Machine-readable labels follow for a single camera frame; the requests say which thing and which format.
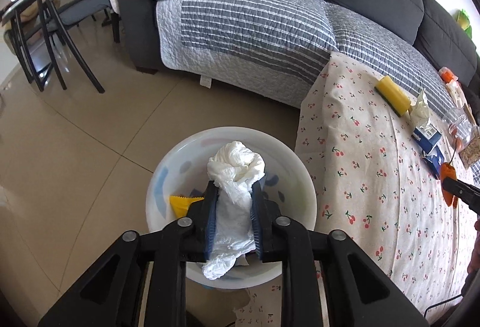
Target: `sofa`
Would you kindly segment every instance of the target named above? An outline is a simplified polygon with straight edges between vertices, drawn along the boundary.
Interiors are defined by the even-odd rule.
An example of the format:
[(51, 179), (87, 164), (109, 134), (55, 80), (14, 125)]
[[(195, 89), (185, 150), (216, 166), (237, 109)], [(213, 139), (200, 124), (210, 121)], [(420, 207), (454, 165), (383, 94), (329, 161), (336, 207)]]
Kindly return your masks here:
[[(205, 24), (205, 11), (216, 11), (220, 3), (225, 5), (219, 10), (225, 15), (222, 21)], [(131, 60), (141, 71), (165, 66), (187, 70), (299, 107), (329, 53), (339, 51), (389, 74), (413, 95), (425, 88), (440, 117), (453, 107), (437, 73), (447, 66), (466, 88), (473, 113), (480, 116), (476, 47), (435, 0), (236, 0), (234, 4), (232, 9), (225, 0), (118, 0)], [(258, 16), (257, 21), (245, 18), (252, 15)], [(162, 23), (167, 16), (178, 21), (181, 32), (173, 40)], [(268, 27), (273, 19), (262, 37), (258, 30), (241, 27), (242, 23)], [(200, 34), (186, 30), (186, 22), (193, 22)], [(301, 38), (292, 39), (299, 31)], [(172, 43), (183, 47), (185, 55), (173, 57), (167, 49)]]

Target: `tissue box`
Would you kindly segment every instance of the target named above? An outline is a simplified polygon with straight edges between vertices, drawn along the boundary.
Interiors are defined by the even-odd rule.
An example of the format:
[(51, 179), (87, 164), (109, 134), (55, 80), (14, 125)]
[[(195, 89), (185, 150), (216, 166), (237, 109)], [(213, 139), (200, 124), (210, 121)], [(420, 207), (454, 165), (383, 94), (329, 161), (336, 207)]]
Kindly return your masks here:
[(435, 176), (436, 179), (440, 179), (440, 166), (444, 162), (445, 158), (440, 152), (440, 148), (436, 146), (430, 154), (426, 154), (425, 151), (422, 153), (422, 159), (427, 164), (431, 173)]
[(430, 155), (442, 134), (437, 129), (429, 124), (427, 126), (419, 126), (413, 130), (412, 137), (417, 141), (420, 148)]

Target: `cherry print tablecloth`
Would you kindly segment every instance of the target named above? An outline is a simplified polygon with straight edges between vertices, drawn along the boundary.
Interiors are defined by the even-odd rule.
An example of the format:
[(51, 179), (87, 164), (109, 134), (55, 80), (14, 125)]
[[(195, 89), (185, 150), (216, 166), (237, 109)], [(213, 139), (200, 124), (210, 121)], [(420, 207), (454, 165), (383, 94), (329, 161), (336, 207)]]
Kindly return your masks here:
[[(333, 52), (302, 103), (295, 152), (315, 185), (315, 230), (346, 231), (423, 313), (460, 293), (476, 215), (462, 202), (458, 209), (443, 202), (406, 118), (374, 90), (381, 77)], [(437, 115), (431, 121), (443, 132)], [(444, 137), (440, 148), (449, 160)], [(457, 155), (453, 164), (459, 179), (473, 183)], [(236, 311), (237, 326), (279, 326), (281, 279), (248, 290), (251, 302)], [(429, 311), (427, 319), (444, 310)]]

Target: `human hand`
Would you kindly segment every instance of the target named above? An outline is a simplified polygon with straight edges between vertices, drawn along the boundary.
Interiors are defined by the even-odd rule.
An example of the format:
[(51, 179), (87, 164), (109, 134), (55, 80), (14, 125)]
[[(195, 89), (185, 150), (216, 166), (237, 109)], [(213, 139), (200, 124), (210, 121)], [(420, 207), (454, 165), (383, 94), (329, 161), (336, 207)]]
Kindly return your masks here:
[[(480, 231), (480, 220), (475, 223), (475, 229)], [(467, 273), (480, 269), (480, 236), (477, 236), (475, 245), (473, 246), (472, 258), (470, 259), (469, 266), (466, 268)]]

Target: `sofa leg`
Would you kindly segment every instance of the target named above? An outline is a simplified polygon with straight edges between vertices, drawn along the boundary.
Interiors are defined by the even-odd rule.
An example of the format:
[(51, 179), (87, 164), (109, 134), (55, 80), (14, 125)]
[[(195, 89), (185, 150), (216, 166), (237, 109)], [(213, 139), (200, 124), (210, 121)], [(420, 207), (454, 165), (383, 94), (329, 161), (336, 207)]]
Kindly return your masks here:
[(135, 68), (137, 69), (137, 71), (143, 72), (144, 74), (155, 75), (158, 72), (158, 70), (153, 68), (145, 68), (145, 67), (137, 67), (137, 66), (135, 66)]

